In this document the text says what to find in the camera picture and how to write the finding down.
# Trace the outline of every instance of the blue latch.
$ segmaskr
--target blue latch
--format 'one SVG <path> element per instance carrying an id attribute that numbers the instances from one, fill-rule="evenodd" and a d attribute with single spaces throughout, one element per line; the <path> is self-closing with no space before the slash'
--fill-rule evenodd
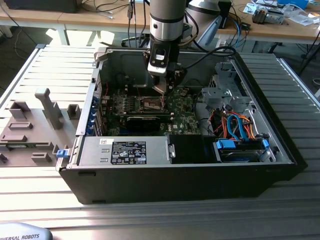
<path id="1" fill-rule="evenodd" d="M 67 159 L 69 158 L 68 153 L 69 153 L 69 149 L 60 149 L 56 152 L 56 157 Z"/>
<path id="2" fill-rule="evenodd" d="M 233 140 L 228 140 L 228 139 L 219 139 L 216 142 L 216 147 L 218 149 L 235 149 L 236 144 Z"/>
<path id="3" fill-rule="evenodd" d="M 268 142 L 267 139 L 263 139 L 263 140 L 262 140 L 262 144 L 263 144 L 263 146 L 264 146 L 265 149 L 267 149 L 267 148 L 269 147 L 269 142 Z"/>

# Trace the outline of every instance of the floor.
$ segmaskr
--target floor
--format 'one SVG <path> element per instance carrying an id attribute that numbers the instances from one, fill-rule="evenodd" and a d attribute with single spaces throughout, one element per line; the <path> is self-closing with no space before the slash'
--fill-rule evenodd
<path id="1" fill-rule="evenodd" d="M 25 59 L 28 58 L 35 48 L 35 44 L 23 31 L 21 31 L 21 29 L 15 27 L 11 28 L 11 30 L 13 34 L 12 38 L 9 39 L 3 36 L 0 37 L 0 95 L 8 87 L 12 79 L 23 66 Z M 49 44 L 53 40 L 49 35 L 46 34 L 48 33 L 48 29 L 24 27 L 23 30 L 37 44 Z M 89 34 L 89 45 L 93 41 L 94 37 L 95 32 L 91 36 Z M 126 37 L 126 33 L 116 33 L 114 35 L 112 44 L 115 46 L 120 46 L 121 40 Z M 271 43 L 262 41 L 254 43 L 252 41 L 247 41 L 247 45 L 254 45 L 253 52 L 255 53 L 265 53 L 268 51 Z M 301 55 L 304 54 L 304 52 L 299 49 L 296 44 L 284 43 L 282 46 L 276 47 L 274 54 L 277 57 L 284 58 L 291 68 L 297 72 L 300 69 L 302 61 Z M 301 76 L 301 79 L 313 93 L 317 91 L 316 86 L 313 84 L 314 78 L 320 78 L 320 62 L 317 61 L 317 59 L 314 59 L 310 62 Z"/>

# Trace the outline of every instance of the metal worktable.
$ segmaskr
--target metal worktable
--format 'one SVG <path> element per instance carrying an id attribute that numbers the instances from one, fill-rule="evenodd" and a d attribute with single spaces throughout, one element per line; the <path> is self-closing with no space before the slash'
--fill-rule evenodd
<path id="1" fill-rule="evenodd" d="M 71 102 L 81 107 L 93 71 L 94 51 L 66 46 L 34 50 L 0 99 L 0 127 L 8 122 L 12 100 L 42 108 L 34 97 L 38 86 L 48 86 L 52 100 L 61 108 Z M 0 167 L 0 222 L 48 228 L 59 240 L 319 239 L 319 111 L 313 99 L 302 94 L 308 89 L 296 88 L 301 86 L 300 80 L 281 59 L 272 55 L 242 57 L 305 152 L 308 168 L 293 180 L 274 184 L 258 198 L 82 205 L 54 167 Z M 265 65 L 266 71 L 254 73 L 259 64 Z M 287 79 L 272 79 L 268 71 L 285 73 Z M 303 145 L 307 132 L 314 133 L 311 145 Z"/>

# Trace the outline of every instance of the warning sticker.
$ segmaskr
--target warning sticker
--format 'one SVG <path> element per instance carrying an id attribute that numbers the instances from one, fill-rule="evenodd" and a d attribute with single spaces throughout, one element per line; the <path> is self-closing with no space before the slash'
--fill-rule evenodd
<path id="1" fill-rule="evenodd" d="M 113 165 L 147 164 L 145 141 L 114 141 L 112 143 Z"/>

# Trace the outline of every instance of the gray plastic part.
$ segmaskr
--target gray plastic part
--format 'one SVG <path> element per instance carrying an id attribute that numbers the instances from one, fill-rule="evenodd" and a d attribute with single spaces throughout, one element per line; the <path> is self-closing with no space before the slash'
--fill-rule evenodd
<path id="1" fill-rule="evenodd" d="M 1 141 L 8 143 L 24 143 L 27 141 L 27 137 L 25 135 L 3 135 Z"/>
<path id="2" fill-rule="evenodd" d="M 6 222 L 0 223 L 0 236 L 3 239 L 23 240 L 23 239 L 36 239 L 36 240 L 52 240 L 52 233 L 45 228 L 32 226 L 22 222 Z"/>
<path id="3" fill-rule="evenodd" d="M 8 158 L 6 158 L 5 155 L 3 155 L 2 153 L 0 153 L 0 162 L 2 162 L 3 164 L 5 164 L 7 162 Z"/>
<path id="4" fill-rule="evenodd" d="M 54 149 L 54 145 L 52 144 L 52 142 L 38 143 L 38 144 L 35 145 L 35 147 L 37 149 L 40 149 L 40 150 L 52 150 L 52 149 Z"/>
<path id="5" fill-rule="evenodd" d="M 69 104 L 68 106 L 68 116 L 71 120 L 79 120 L 81 115 L 81 110 L 78 104 Z"/>
<path id="6" fill-rule="evenodd" d="M 49 156 L 49 154 L 47 152 L 33 152 L 31 159 L 35 162 L 35 163 L 50 163 L 51 157 Z"/>
<path id="7" fill-rule="evenodd" d="M 10 130 L 28 130 L 32 129 L 33 125 L 31 122 L 12 122 L 9 124 L 8 128 Z"/>
<path id="8" fill-rule="evenodd" d="M 55 102 L 55 101 L 53 101 L 52 103 L 53 103 L 53 108 L 55 109 L 58 117 L 59 117 L 59 118 L 62 117 L 62 112 L 61 112 L 61 110 L 60 110 L 60 108 L 59 108 L 59 106 L 58 106 L 58 103 Z M 47 116 L 47 114 L 46 114 L 46 111 L 43 109 L 42 112 L 43 112 L 45 118 L 47 119 L 48 116 Z"/>
<path id="9" fill-rule="evenodd" d="M 24 112 L 21 109 L 9 109 L 10 113 L 14 117 L 15 120 L 25 120 L 27 119 L 24 115 Z"/>
<path id="10" fill-rule="evenodd" d="M 29 112 L 30 109 L 25 101 L 15 101 L 10 107 L 9 111 L 14 119 L 19 121 L 27 119 L 24 112 Z"/>
<path id="11" fill-rule="evenodd" d="M 41 163 L 35 163 L 31 159 L 32 153 L 34 152 L 47 152 L 52 162 L 44 162 L 42 163 L 43 166 L 55 166 L 57 162 L 56 155 L 53 153 L 55 145 L 58 146 L 58 149 L 64 149 L 64 145 L 72 146 L 75 140 L 75 130 L 79 122 L 78 120 L 69 120 L 67 109 L 61 109 L 61 112 L 62 117 L 60 121 L 63 123 L 63 126 L 59 130 L 52 128 L 50 121 L 45 118 L 42 109 L 31 109 L 31 111 L 25 112 L 24 114 L 27 120 L 19 121 L 19 123 L 31 122 L 33 125 L 31 129 L 11 130 L 9 125 L 11 123 L 17 123 L 17 121 L 11 117 L 3 129 L 3 132 L 0 134 L 0 153 L 5 154 L 9 159 L 5 166 L 39 166 Z M 21 144 L 1 142 L 2 136 L 4 135 L 25 135 L 27 141 Z"/>
<path id="12" fill-rule="evenodd" d="M 52 156 L 55 158 L 55 160 L 58 160 L 57 158 L 57 152 L 59 150 L 59 146 L 58 145 L 55 145 L 53 150 L 52 150 Z"/>
<path id="13" fill-rule="evenodd" d="M 50 100 L 49 94 L 49 88 L 38 88 L 34 96 L 41 101 L 45 110 L 45 115 L 51 122 L 53 129 L 58 130 L 62 127 L 62 123 L 59 120 L 59 114 L 57 113 L 52 101 Z"/>
<path id="14" fill-rule="evenodd" d="M 52 150 L 52 154 L 57 154 L 58 150 L 59 150 L 59 146 L 55 145 L 53 150 Z"/>

